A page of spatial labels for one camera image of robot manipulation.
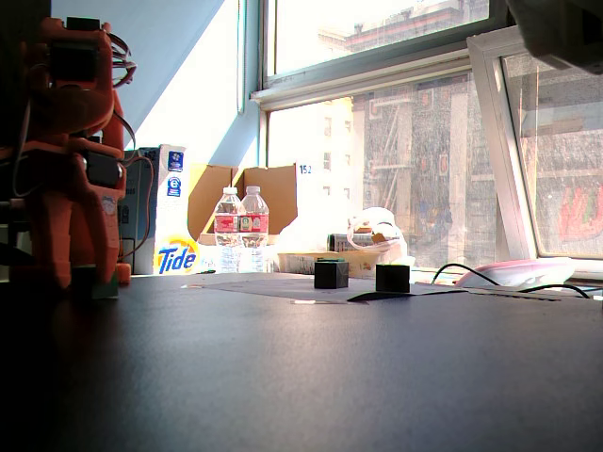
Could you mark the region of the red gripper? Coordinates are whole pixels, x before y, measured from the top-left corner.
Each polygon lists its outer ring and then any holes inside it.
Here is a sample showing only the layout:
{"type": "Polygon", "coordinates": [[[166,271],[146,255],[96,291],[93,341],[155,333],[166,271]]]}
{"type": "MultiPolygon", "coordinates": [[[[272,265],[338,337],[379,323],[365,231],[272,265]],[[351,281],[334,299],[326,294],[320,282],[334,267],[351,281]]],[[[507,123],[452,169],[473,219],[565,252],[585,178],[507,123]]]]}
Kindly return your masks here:
{"type": "Polygon", "coordinates": [[[1,194],[41,192],[32,198],[33,255],[44,277],[58,287],[71,282],[72,215],[72,202],[59,192],[77,196],[94,188],[99,202],[95,262],[99,280],[108,283],[120,249],[117,189],[124,187],[125,175],[121,150],[85,138],[58,144],[32,140],[1,151],[1,194]]]}

